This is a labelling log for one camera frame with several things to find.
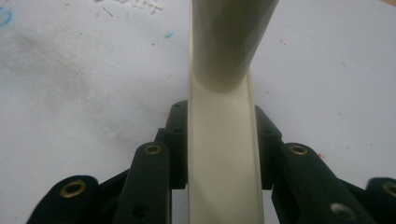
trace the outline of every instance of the screw hole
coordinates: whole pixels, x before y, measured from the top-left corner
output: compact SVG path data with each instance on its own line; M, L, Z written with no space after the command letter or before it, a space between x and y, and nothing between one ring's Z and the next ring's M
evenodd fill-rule
M340 217L343 220L352 221L356 219L355 212L353 212L352 209L350 209L348 206L344 204L332 203L332 205L330 205L330 208L332 209L332 212L334 214L336 214L338 217Z
M182 133L181 129L174 129L174 133Z
M78 196L87 188L87 184L82 180L71 181L66 184L60 191L60 195L64 198L73 198Z
M289 147L289 150L294 153L297 154L299 156L303 156L306 155L308 153L308 150L304 147L299 147L299 146L291 146Z
M161 147L158 146L149 146L145 148L146 154L154 155L161 152Z
M385 184L382 185L382 189L390 194L393 197L396 197L396 184L392 182L386 182Z
M146 217L149 214L149 207L146 204L139 204L132 209L132 216L137 218Z

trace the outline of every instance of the blue ink stain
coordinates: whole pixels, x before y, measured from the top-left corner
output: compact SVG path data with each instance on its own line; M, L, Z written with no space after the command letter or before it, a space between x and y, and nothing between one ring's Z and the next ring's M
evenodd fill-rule
M12 20L12 12L0 7L0 27L6 26Z
M173 35L173 32L168 31L168 32L166 32L166 34L165 34L163 37L165 37L166 39L168 39L168 38L172 37L172 35Z

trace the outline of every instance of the white surface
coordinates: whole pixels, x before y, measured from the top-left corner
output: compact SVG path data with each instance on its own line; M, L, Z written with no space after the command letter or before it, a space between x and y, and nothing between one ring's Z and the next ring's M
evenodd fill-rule
M127 169L187 99L189 1L159 1L154 15L111 1L0 2L13 13L0 27L0 223L24 223L70 175L103 182ZM376 0L281 0L251 67L255 103L285 142L359 187L396 178L395 21ZM186 198L174 193L174 223L187 223Z

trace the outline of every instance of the white pipe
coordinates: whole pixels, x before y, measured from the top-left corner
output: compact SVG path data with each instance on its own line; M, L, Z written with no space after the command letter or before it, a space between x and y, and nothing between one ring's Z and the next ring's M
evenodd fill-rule
M276 4L277 0L191 0L192 71L201 83L231 89L243 79Z

